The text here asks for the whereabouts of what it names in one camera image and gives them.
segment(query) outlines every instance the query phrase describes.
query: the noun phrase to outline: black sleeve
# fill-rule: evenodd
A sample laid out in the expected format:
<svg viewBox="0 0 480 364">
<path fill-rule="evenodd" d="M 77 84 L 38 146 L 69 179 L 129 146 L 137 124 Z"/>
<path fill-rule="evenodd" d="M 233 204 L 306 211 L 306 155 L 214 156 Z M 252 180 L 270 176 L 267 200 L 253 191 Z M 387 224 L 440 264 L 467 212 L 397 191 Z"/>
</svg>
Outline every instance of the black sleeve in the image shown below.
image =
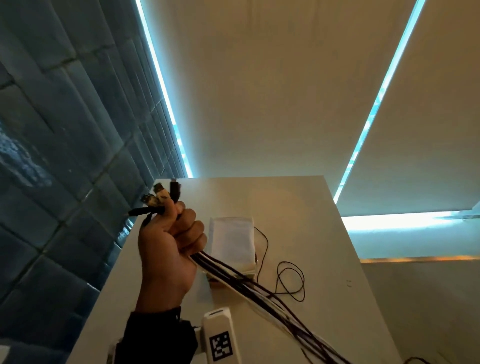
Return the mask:
<svg viewBox="0 0 480 364">
<path fill-rule="evenodd" d="M 189 364 L 197 345 L 190 322 L 180 320 L 180 307 L 155 314 L 132 312 L 115 350 L 115 364 Z"/>
</svg>

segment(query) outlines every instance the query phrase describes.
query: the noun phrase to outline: black and white pattern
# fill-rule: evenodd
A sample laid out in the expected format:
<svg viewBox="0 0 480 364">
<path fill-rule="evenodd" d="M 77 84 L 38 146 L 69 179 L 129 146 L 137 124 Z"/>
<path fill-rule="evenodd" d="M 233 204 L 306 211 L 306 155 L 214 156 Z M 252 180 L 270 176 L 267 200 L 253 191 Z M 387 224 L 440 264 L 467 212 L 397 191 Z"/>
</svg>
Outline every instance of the black and white pattern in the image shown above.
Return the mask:
<svg viewBox="0 0 480 364">
<path fill-rule="evenodd" d="M 230 343 L 230 336 L 228 331 L 222 332 L 221 334 L 211 336 L 209 338 L 210 348 L 212 349 L 213 361 L 226 358 L 227 356 L 233 355 L 232 344 Z"/>
</svg>

